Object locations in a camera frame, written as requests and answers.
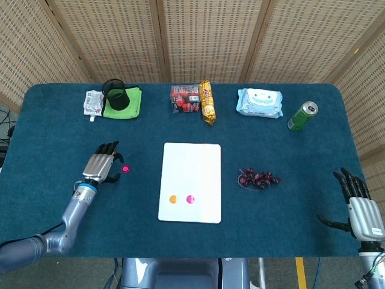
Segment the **left five-finger robot hand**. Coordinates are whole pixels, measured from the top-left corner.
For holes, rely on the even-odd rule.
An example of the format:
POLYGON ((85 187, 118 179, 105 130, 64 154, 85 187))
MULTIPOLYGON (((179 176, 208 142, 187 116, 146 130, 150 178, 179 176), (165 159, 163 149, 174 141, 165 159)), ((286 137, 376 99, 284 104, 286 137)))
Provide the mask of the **left five-finger robot hand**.
POLYGON ((102 183, 113 184, 120 179, 121 173, 109 176, 109 171, 116 160, 124 163, 123 156, 116 152, 118 144, 119 141, 103 143, 96 149, 82 173, 85 183, 97 186, 102 183))

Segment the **right five-finger robot hand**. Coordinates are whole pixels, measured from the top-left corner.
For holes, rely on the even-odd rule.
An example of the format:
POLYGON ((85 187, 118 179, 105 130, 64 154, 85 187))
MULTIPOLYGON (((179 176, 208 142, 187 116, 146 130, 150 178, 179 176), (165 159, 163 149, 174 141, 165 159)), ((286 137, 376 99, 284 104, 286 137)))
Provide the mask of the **right five-finger robot hand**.
POLYGON ((384 240, 384 223, 376 201, 372 200, 365 181, 352 175, 347 169, 333 172, 338 180, 348 209, 346 223, 334 222, 318 214, 324 225, 349 232, 359 242, 381 242, 384 240))

